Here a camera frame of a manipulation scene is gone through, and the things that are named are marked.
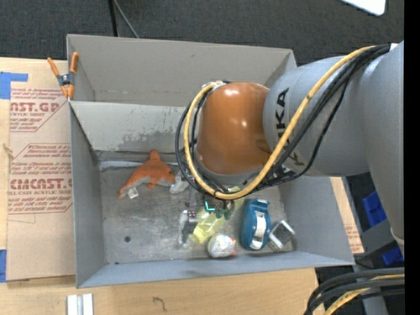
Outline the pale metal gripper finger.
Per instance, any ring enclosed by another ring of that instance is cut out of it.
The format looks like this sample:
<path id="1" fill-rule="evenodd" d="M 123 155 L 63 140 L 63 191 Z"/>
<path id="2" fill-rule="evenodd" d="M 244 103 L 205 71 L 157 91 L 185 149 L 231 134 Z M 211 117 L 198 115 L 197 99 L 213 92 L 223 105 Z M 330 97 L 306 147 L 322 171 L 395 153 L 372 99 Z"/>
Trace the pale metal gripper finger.
<path id="1" fill-rule="evenodd" d="M 180 213 L 180 217 L 178 219 L 178 244 L 184 246 L 186 244 L 184 240 L 184 227 L 188 221 L 188 211 L 183 210 Z"/>
<path id="2" fill-rule="evenodd" d="M 188 238 L 194 232 L 196 225 L 199 222 L 196 212 L 194 210 L 187 210 L 187 220 L 184 225 L 184 246 L 188 247 Z"/>

